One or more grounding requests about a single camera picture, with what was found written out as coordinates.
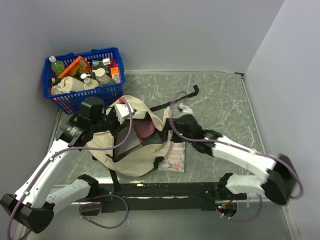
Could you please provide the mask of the pink pencil case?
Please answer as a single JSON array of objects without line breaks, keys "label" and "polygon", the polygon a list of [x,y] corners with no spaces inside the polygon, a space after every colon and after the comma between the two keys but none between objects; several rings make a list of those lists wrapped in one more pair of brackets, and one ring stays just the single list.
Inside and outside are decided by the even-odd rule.
[{"label": "pink pencil case", "polygon": [[134,132],[139,139],[146,139],[155,132],[154,123],[151,120],[139,120],[133,126]]}]

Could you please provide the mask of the floral cover book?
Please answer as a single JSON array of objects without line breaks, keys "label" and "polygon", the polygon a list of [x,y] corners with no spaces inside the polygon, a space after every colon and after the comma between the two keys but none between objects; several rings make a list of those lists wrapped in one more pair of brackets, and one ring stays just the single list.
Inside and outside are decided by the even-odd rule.
[{"label": "floral cover book", "polygon": [[186,143],[172,142],[165,158],[159,163],[157,170],[175,173],[185,172]]}]

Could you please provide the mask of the cream canvas backpack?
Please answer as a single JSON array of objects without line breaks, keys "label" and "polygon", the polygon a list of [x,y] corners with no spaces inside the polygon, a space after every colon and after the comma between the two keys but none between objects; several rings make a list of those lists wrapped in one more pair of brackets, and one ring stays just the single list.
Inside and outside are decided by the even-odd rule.
[{"label": "cream canvas backpack", "polygon": [[[129,130],[125,139],[115,145],[115,138],[118,132],[102,130],[93,134],[92,140],[86,145],[90,148],[93,158],[97,159],[103,166],[108,168],[115,191],[121,190],[118,174],[127,177],[142,177],[154,169],[158,168],[159,163],[166,157],[171,148],[172,141],[163,141],[161,131],[165,126],[165,121],[173,116],[170,102],[156,105],[149,108],[142,100],[124,95],[123,102],[128,106],[131,104],[135,114],[129,114],[129,118],[120,124],[119,130],[129,123]],[[139,120],[151,120],[155,126],[155,132],[148,138],[140,139],[142,147],[125,156],[118,162],[113,162],[114,149],[121,146],[129,137],[133,122]]]}]

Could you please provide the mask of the white book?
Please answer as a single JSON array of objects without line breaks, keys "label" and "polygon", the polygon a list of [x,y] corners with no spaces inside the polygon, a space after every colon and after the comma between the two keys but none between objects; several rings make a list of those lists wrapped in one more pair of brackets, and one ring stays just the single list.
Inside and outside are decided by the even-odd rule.
[{"label": "white book", "polygon": [[[127,140],[121,146],[119,146],[113,150],[113,159],[112,159],[113,162],[116,163],[116,162],[120,161],[125,156],[131,154],[132,152],[140,149],[143,146],[142,141],[138,138],[138,136],[136,135],[136,133],[134,131],[134,128],[133,128],[134,125],[135,125],[135,122],[133,121],[131,132],[130,132],[130,135],[127,138]],[[115,145],[118,145],[126,138],[128,131],[129,131],[129,126],[130,126],[130,124],[127,123],[118,131],[116,138],[115,138],[115,142],[114,142]]]}]

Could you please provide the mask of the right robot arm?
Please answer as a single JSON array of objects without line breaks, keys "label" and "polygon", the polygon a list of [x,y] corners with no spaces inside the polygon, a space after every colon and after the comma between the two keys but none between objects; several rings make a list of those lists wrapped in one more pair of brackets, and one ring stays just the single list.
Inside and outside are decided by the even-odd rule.
[{"label": "right robot arm", "polygon": [[187,142],[201,154],[226,160],[251,173],[226,173],[221,177],[218,193],[223,199],[257,194],[281,206],[293,199],[299,177],[287,155],[271,156],[245,147],[217,131],[203,129],[191,114],[167,118],[165,129],[173,131],[175,141]]}]

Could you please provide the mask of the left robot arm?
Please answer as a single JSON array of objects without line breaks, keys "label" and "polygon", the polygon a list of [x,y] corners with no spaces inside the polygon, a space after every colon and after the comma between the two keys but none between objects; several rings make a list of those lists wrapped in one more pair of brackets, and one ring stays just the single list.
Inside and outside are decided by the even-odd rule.
[{"label": "left robot arm", "polygon": [[95,133],[114,130],[119,125],[114,106],[106,107],[98,97],[88,97],[81,103],[80,111],[57,132],[47,155],[30,178],[14,194],[7,193],[1,198],[0,205],[9,215],[7,239],[12,238],[13,221],[26,227],[27,234],[38,234],[71,203],[81,199],[93,201],[99,196],[99,182],[87,174],[55,192],[50,190],[67,161],[77,151],[89,150],[87,143]]}]

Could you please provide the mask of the grey pump bottle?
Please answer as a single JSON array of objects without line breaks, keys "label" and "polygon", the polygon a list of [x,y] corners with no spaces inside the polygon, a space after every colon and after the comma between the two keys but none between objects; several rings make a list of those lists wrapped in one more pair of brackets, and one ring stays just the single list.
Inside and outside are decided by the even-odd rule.
[{"label": "grey pump bottle", "polygon": [[104,68],[98,68],[93,70],[96,80],[99,82],[101,87],[116,84],[116,82],[107,75]]}]

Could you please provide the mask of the cream lotion bottle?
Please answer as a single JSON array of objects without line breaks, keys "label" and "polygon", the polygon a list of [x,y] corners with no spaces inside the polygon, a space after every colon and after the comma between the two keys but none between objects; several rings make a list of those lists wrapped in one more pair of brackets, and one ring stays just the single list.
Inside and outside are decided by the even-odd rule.
[{"label": "cream lotion bottle", "polygon": [[91,90],[100,87],[100,83],[97,80],[91,78],[90,74],[82,73],[80,75],[80,78],[84,82],[84,90]]}]

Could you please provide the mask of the blue plastic basket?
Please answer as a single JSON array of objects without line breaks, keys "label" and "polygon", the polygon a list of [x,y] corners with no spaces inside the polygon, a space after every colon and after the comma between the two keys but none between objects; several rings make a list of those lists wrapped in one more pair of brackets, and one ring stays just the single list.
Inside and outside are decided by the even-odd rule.
[{"label": "blue plastic basket", "polygon": [[44,67],[42,72],[42,92],[43,97],[51,100],[66,114],[74,114],[80,110],[81,103],[88,97],[98,97],[102,99],[105,105],[110,106],[118,98],[123,95],[123,84],[126,81],[124,63],[117,47],[107,47],[101,49],[92,49],[88,52],[81,53],[68,53],[63,55],[57,55],[56,58],[63,62],[66,66],[70,65],[77,57],[83,57],[92,63],[92,61],[102,60],[110,57],[115,60],[119,69],[120,83],[111,84],[103,87],[97,87],[95,89],[89,89],[84,91],[72,91],[70,93],[63,93],[58,95],[52,95],[52,80],[55,76],[51,70],[51,63],[49,58],[44,61]]}]

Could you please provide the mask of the beige cloth pouch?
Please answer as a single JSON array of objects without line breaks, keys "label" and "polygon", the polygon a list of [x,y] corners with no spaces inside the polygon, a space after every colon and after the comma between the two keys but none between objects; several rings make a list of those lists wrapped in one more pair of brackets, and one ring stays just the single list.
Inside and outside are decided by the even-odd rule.
[{"label": "beige cloth pouch", "polygon": [[63,78],[57,85],[51,88],[52,95],[67,94],[70,92],[84,91],[84,83],[74,77]]}]

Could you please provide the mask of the pink orange carton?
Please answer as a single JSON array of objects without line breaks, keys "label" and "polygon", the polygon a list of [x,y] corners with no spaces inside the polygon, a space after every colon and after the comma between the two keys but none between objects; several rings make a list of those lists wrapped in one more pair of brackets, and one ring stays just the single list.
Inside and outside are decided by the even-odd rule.
[{"label": "pink orange carton", "polygon": [[116,60],[111,58],[110,59],[110,77],[119,84],[121,82],[121,75],[119,65],[117,64]]}]

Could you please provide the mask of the black product box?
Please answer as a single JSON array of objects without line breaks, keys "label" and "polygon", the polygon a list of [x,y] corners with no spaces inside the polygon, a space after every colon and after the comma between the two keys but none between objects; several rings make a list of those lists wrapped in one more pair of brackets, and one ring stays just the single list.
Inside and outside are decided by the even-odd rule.
[{"label": "black product box", "polygon": [[102,60],[93,60],[92,61],[92,64],[91,64],[91,67],[92,67],[92,72],[102,68],[105,70],[106,74],[110,77],[110,66],[109,65],[104,65],[103,64],[103,61]]}]

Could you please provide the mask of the orange snack box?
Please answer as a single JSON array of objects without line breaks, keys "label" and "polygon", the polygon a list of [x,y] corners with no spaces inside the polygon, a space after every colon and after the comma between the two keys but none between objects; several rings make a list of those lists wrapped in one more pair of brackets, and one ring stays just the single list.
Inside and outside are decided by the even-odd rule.
[{"label": "orange snack box", "polygon": [[88,74],[92,70],[90,62],[82,56],[78,56],[58,78],[80,76]]}]

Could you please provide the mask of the green soda bottle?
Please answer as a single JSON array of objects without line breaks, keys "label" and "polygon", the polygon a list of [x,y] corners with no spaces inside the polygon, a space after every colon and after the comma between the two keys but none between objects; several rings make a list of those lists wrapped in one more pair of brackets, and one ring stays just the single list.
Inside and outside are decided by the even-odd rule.
[{"label": "green soda bottle", "polygon": [[55,56],[49,57],[50,68],[56,76],[59,76],[65,69],[65,65],[62,61],[57,60]]}]

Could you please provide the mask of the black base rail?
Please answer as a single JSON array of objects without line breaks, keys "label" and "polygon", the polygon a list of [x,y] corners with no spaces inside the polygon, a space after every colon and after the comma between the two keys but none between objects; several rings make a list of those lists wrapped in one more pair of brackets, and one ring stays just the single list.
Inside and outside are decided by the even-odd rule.
[{"label": "black base rail", "polygon": [[230,200],[246,200],[245,193],[233,194],[218,182],[100,184],[98,198],[81,198],[76,203],[98,204],[103,213],[152,210],[215,211],[216,205]]}]

